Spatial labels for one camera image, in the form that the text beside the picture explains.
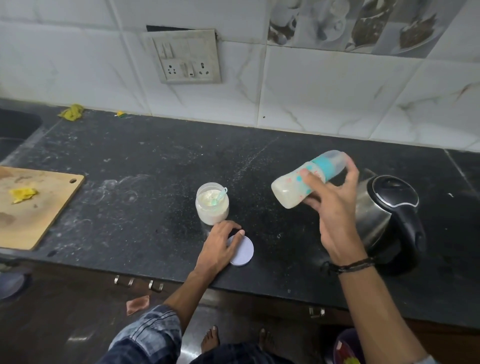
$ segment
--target cutting board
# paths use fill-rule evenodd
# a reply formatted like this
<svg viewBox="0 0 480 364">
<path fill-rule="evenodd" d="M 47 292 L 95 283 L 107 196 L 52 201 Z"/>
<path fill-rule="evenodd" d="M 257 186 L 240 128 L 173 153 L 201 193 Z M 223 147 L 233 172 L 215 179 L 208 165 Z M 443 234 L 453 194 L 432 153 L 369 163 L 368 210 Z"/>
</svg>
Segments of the cutting board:
<svg viewBox="0 0 480 364">
<path fill-rule="evenodd" d="M 33 249 L 83 180 L 77 174 L 0 166 L 0 247 Z M 9 191 L 23 187 L 38 194 L 13 204 Z"/>
</svg>

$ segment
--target foot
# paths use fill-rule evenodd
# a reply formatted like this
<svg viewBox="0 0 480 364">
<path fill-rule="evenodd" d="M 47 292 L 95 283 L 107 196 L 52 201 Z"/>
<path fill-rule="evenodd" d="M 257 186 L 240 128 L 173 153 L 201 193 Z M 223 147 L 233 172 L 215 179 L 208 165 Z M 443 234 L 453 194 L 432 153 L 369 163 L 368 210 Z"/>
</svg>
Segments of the foot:
<svg viewBox="0 0 480 364">
<path fill-rule="evenodd" d="M 260 330 L 260 334 L 258 338 L 258 346 L 260 346 L 260 349 L 266 352 L 271 352 L 275 354 L 276 352 L 275 342 L 273 340 L 273 336 L 270 333 L 270 331 L 266 331 L 264 328 Z"/>
<path fill-rule="evenodd" d="M 218 339 L 218 328 L 213 326 L 207 331 L 204 339 L 202 340 L 202 344 L 200 344 L 200 347 L 202 348 L 202 354 L 216 348 L 218 345 L 220 345 L 220 340 Z"/>
</svg>

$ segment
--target black wristband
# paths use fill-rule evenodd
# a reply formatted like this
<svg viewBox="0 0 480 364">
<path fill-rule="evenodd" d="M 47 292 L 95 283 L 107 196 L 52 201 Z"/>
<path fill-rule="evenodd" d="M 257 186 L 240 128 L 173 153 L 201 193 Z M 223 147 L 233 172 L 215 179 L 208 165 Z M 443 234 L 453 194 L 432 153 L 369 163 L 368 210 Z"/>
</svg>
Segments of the black wristband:
<svg viewBox="0 0 480 364">
<path fill-rule="evenodd" d="M 358 262 L 349 264 L 348 266 L 338 266 L 331 262 L 325 262 L 324 264 L 327 265 L 329 271 L 336 274 L 342 274 L 348 272 L 357 272 L 359 270 L 374 266 L 375 261 L 373 260 L 373 258 L 368 257 L 366 259 L 359 260 Z"/>
</svg>

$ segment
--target sink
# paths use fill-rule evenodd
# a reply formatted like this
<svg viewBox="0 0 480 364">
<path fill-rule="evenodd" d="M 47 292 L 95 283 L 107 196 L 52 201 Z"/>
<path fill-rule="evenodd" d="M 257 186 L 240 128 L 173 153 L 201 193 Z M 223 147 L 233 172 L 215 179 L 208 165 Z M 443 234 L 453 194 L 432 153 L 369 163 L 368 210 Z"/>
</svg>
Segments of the sink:
<svg viewBox="0 0 480 364">
<path fill-rule="evenodd" d="M 0 161 L 4 160 L 42 124 L 39 116 L 0 109 Z"/>
</svg>

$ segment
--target kitchen counter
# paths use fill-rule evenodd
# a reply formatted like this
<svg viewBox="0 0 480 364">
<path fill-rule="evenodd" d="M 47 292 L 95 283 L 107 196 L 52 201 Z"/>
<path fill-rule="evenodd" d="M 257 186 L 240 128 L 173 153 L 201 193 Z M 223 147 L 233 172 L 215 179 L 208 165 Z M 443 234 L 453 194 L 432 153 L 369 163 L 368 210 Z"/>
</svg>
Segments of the kitchen counter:
<svg viewBox="0 0 480 364">
<path fill-rule="evenodd" d="M 480 328 L 480 178 L 470 168 L 480 154 L 93 110 L 59 121 L 63 108 L 5 100 L 0 108 L 44 121 L 2 164 L 86 176 L 35 250 L 0 249 L 4 257 L 184 281 L 208 232 L 195 194 L 217 182 L 255 254 L 228 266 L 214 288 L 346 308 L 338 279 L 320 271 L 328 256 L 318 215 L 305 205 L 284 209 L 270 189 L 338 149 L 360 170 L 395 175 L 419 193 L 427 254 L 414 271 L 385 278 L 402 315 Z"/>
</svg>

